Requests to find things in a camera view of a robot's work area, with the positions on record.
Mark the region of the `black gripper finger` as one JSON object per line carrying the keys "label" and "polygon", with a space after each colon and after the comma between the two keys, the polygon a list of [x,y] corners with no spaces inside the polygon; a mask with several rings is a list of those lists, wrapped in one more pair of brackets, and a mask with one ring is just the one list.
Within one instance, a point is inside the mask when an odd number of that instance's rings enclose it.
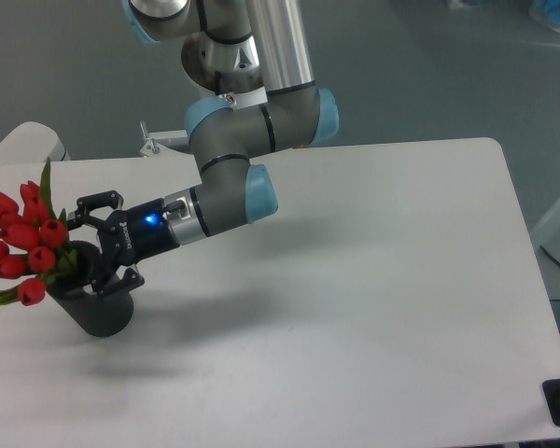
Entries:
{"label": "black gripper finger", "polygon": [[118,294],[126,294],[141,287],[145,278],[134,266],[126,268],[122,277],[108,272],[100,265],[79,267],[77,278],[64,281],[64,293],[73,296],[105,299]]}
{"label": "black gripper finger", "polygon": [[66,226],[69,231],[89,226],[98,231],[110,231],[103,219],[93,216],[94,210],[109,207],[119,210],[123,205],[123,197],[115,190],[95,193],[77,199],[77,209],[69,213]]}

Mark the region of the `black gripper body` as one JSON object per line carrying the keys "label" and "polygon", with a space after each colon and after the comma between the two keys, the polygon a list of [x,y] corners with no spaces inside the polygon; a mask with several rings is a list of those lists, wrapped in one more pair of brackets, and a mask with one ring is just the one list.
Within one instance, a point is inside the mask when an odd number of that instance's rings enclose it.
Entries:
{"label": "black gripper body", "polygon": [[180,247],[166,217],[163,198],[129,209],[118,208],[121,197],[95,206],[113,212],[97,224],[102,265],[108,273]]}

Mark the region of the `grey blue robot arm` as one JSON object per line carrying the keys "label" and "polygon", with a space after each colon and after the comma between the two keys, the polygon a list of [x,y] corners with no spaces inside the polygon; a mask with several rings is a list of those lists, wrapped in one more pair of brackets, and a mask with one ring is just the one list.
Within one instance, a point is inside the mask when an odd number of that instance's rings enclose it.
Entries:
{"label": "grey blue robot arm", "polygon": [[260,156],[332,137],[339,113],[315,83],[296,1],[126,1],[146,42],[183,37],[182,64],[206,96],[186,112],[200,183],[124,209],[115,191],[82,198],[71,228],[96,229],[78,279],[63,288],[104,298],[143,284],[136,264],[266,218],[278,202]]}

